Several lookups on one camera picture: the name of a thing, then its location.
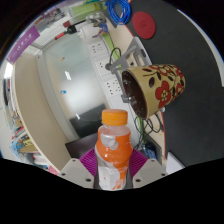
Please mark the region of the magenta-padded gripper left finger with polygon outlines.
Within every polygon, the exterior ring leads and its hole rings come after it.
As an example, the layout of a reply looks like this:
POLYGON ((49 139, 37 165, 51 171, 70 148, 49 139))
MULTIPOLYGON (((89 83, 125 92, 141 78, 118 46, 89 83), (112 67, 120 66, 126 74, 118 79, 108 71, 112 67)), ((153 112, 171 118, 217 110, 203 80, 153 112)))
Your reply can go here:
POLYGON ((91 149, 80 158, 70 159, 58 176, 78 186, 93 189, 96 174, 97 159, 91 149))

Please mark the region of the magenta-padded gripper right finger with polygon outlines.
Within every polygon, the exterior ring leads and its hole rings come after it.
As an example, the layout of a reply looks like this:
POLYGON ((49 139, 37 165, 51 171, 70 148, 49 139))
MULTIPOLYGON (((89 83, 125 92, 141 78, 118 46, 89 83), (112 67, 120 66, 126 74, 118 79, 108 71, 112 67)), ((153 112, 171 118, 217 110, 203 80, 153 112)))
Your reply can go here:
POLYGON ((144 187, 165 176, 167 176, 165 168, 156 159, 148 159, 138 150, 133 150, 127 172, 126 189, 144 187))

